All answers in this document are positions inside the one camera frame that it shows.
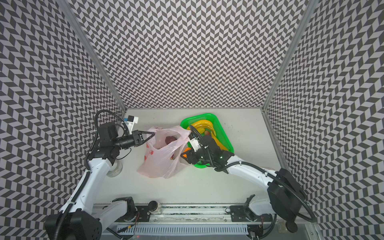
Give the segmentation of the black knob on rail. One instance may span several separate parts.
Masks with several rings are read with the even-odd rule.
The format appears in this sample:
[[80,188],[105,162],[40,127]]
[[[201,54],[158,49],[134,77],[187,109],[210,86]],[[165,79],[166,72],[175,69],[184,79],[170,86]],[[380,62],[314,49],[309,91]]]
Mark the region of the black knob on rail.
[[148,204],[148,208],[149,211],[154,214],[160,210],[161,204],[157,201],[150,201]]

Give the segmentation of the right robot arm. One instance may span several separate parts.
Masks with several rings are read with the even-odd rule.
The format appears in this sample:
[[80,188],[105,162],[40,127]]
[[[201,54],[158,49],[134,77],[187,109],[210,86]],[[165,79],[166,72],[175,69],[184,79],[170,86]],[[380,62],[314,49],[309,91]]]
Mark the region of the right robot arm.
[[280,217],[286,221],[286,227],[291,233],[297,230],[297,218],[310,223],[317,222],[307,203],[307,195],[287,169],[269,170],[244,161],[234,153],[222,150],[209,135],[190,135],[189,143],[191,147],[180,155],[187,163],[201,163],[216,172],[238,176],[258,185],[267,193],[265,197],[251,195],[247,198],[242,207],[246,220],[254,222],[271,215],[274,221]]

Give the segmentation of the pink plastic bag peach print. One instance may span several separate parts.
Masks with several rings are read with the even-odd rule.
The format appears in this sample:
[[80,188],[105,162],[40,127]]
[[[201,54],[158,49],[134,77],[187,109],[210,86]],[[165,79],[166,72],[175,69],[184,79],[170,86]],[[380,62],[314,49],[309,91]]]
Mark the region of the pink plastic bag peach print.
[[[149,129],[155,136],[146,143],[144,162],[137,172],[148,178],[169,179],[189,166],[181,154],[189,142],[190,130],[175,126],[169,129]],[[166,145],[167,136],[175,136],[176,141]]]

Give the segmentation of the green plastic basket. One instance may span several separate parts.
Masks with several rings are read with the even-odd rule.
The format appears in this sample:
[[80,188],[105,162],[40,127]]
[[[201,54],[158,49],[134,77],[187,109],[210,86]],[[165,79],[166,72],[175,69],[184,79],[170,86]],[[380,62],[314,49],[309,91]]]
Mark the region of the green plastic basket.
[[[214,136],[213,134],[210,134],[208,136],[211,136],[212,138],[213,137],[217,138],[228,149],[229,152],[232,152],[232,153],[235,152],[229,138],[227,137],[227,134],[225,133],[224,128],[222,127],[219,119],[214,114],[207,113],[207,114],[202,114],[202,115],[186,118],[181,122],[181,127],[186,129],[186,130],[190,130],[191,131],[190,134],[192,134],[195,137],[205,136],[205,134],[201,135],[192,126],[193,123],[200,121],[200,120],[208,120],[208,121],[212,122],[214,129],[216,131],[216,136]],[[187,143],[186,148],[191,148],[191,145],[189,144],[189,142]],[[208,168],[209,167],[209,165],[203,166],[200,163],[195,164],[194,166],[197,168]]]

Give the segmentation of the small yellow fake banana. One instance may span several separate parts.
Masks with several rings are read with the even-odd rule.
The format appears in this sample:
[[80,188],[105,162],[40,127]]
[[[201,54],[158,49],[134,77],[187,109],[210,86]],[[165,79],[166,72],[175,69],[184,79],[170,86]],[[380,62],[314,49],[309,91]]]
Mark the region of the small yellow fake banana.
[[223,150],[223,151],[228,151],[228,149],[215,137],[213,137],[213,139],[215,140],[216,144],[218,145],[218,147]]

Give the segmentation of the small orange fake tangerine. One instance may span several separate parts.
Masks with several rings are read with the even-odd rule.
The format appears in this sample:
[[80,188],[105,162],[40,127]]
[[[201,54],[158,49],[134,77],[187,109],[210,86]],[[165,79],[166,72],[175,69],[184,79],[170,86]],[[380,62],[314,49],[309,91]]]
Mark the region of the small orange fake tangerine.
[[191,148],[186,148],[184,152],[186,153],[186,152],[188,152],[188,151],[190,151],[190,150],[191,150]]

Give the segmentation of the aluminium front rail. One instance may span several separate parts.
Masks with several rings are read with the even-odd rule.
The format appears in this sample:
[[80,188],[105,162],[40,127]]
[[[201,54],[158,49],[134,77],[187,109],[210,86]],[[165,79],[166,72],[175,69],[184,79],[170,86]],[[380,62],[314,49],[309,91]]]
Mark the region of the aluminium front rail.
[[125,226],[137,223],[144,225],[202,225],[202,224],[262,224],[256,222],[232,222],[226,212],[231,205],[239,204],[163,204],[159,214],[152,214],[149,222],[113,222]]

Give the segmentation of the black round cap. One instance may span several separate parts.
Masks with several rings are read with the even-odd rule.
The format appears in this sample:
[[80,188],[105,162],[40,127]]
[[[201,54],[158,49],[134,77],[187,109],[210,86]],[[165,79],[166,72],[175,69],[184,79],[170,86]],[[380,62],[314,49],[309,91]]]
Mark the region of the black round cap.
[[296,233],[298,231],[298,225],[295,222],[286,221],[286,229],[290,233]]

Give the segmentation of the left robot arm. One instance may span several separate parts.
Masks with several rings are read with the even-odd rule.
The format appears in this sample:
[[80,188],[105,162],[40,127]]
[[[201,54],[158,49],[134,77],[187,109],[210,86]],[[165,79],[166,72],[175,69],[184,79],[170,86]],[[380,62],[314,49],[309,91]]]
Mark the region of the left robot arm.
[[86,171],[59,213],[47,217],[44,228],[51,240],[98,240],[118,219],[136,221],[138,210],[133,198],[116,198],[94,212],[96,196],[121,150],[139,147],[155,136],[154,132],[128,129],[119,136],[115,123],[97,127],[91,152],[86,157]]

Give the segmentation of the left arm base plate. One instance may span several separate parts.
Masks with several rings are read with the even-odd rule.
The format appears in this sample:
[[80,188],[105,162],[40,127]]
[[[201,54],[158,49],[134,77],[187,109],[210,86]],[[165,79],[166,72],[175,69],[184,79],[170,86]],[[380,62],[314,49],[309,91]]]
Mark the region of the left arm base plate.
[[116,198],[112,202],[123,201],[127,205],[127,212],[116,222],[149,222],[151,213],[147,205],[136,205],[132,197]]

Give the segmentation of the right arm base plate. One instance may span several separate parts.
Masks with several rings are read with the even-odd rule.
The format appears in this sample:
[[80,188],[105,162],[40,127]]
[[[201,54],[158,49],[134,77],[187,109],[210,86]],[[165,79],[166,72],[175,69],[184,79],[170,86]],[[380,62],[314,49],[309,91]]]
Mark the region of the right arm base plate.
[[250,195],[245,203],[231,205],[227,213],[231,215],[232,222],[272,222],[274,212],[267,198]]

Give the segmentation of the dark purple fake passionfruit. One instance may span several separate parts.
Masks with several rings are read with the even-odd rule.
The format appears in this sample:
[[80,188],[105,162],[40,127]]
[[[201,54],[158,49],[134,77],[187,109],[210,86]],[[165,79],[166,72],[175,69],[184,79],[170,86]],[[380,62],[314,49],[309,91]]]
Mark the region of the dark purple fake passionfruit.
[[176,141],[177,138],[175,136],[167,136],[165,139],[166,145],[169,145],[170,143]]

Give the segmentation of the yellow fake banana bunch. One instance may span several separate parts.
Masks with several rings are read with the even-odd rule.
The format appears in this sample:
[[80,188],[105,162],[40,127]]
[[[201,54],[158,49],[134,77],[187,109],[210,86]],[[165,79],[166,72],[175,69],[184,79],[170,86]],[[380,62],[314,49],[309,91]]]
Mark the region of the yellow fake banana bunch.
[[208,120],[200,120],[192,124],[192,126],[201,134],[206,134],[206,132],[210,132],[214,136],[216,136],[216,131],[212,122]]

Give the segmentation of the clear tape roll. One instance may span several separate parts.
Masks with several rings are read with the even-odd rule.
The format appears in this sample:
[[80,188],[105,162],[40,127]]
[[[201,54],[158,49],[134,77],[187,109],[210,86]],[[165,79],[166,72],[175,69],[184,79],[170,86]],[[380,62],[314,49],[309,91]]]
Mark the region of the clear tape roll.
[[109,178],[114,178],[118,176],[123,170],[123,164],[116,160],[115,163],[112,165],[112,168],[107,172],[107,176]]

